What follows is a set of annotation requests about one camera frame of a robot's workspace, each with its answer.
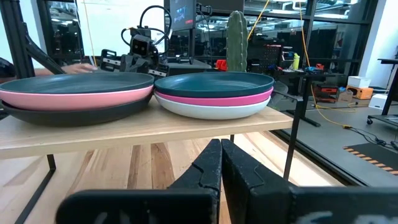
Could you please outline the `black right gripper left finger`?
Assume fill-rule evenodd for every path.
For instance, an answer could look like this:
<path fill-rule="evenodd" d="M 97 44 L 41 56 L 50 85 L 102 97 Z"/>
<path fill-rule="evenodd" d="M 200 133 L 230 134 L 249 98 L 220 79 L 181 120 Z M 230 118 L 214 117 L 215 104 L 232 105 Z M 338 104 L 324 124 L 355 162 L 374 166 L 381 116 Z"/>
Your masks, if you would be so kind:
<path fill-rule="evenodd" d="M 164 190 L 84 190 L 58 207 L 56 223 L 217 223 L 222 145 L 212 139 Z"/>

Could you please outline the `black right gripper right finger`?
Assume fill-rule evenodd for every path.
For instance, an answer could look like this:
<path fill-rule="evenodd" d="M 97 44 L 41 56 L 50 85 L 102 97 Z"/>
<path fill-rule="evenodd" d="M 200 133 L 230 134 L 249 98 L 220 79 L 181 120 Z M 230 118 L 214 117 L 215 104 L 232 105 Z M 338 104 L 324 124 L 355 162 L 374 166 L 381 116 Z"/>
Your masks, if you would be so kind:
<path fill-rule="evenodd" d="M 298 187 L 230 140 L 221 145 L 232 223 L 397 223 L 395 187 Z"/>

